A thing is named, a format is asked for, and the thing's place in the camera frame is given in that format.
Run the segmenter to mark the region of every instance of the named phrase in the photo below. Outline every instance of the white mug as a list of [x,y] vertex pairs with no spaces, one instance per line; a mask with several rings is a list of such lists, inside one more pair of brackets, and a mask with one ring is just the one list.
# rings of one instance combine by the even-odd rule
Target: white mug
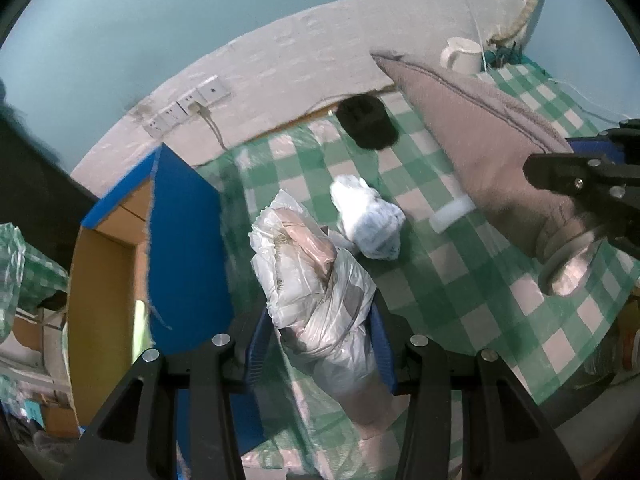
[[482,70],[482,47],[467,38],[449,38],[440,54],[440,66],[461,74],[477,74]]

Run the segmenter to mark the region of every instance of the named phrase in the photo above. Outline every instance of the blue wall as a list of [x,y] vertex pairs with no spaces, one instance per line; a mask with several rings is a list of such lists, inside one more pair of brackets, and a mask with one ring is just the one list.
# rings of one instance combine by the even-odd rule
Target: blue wall
[[[33,0],[0,48],[6,104],[70,171],[133,105],[194,60],[330,1]],[[546,0],[528,53],[591,95],[631,107],[640,96],[632,77],[638,54],[611,16],[603,0]]]

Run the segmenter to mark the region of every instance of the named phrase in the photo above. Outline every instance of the teal sticky note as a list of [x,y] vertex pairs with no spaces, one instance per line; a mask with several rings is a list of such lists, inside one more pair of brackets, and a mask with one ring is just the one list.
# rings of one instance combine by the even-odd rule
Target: teal sticky note
[[44,420],[42,420],[42,412],[40,411],[40,405],[35,400],[25,400],[24,409],[27,412],[27,418],[29,420],[35,420],[44,428]]

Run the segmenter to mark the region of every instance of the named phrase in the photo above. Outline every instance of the mug handle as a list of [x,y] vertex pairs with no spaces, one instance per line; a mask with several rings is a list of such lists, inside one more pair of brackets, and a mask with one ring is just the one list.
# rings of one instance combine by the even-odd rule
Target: mug handle
[[447,45],[442,51],[442,54],[440,54],[440,66],[443,68],[453,68],[453,62],[456,60],[458,54],[460,54],[458,49]]

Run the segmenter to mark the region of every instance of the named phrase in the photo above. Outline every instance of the blue cardboard box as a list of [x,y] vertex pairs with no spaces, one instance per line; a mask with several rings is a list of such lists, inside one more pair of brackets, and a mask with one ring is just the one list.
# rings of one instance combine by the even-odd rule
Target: blue cardboard box
[[[165,355],[196,348],[233,317],[225,279],[218,192],[164,144],[142,160],[82,221],[68,298],[74,409],[87,426],[132,364],[134,306],[144,301]],[[233,395],[241,453],[264,435],[255,398]],[[189,462],[188,392],[177,433]]]

